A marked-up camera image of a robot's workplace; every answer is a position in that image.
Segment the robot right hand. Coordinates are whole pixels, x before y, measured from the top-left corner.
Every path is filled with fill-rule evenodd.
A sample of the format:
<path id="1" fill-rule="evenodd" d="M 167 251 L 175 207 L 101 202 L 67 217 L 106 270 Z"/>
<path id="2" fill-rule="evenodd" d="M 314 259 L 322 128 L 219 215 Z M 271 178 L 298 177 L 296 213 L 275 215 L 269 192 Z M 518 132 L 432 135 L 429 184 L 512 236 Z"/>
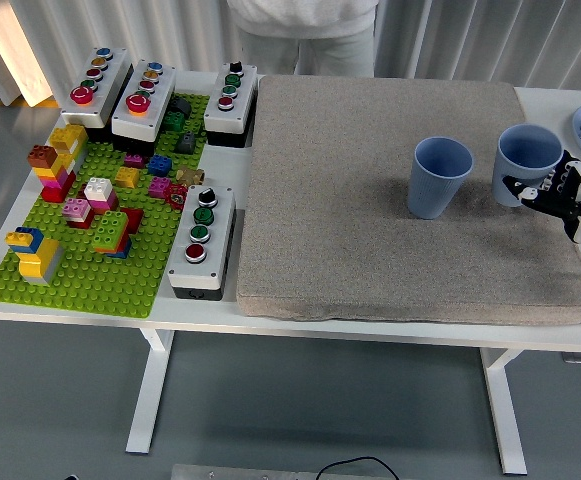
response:
<path id="1" fill-rule="evenodd" d="M 505 176 L 503 184 L 522 205 L 559 218 L 568 238 L 581 244 L 581 160 L 567 150 L 539 187 Z"/>

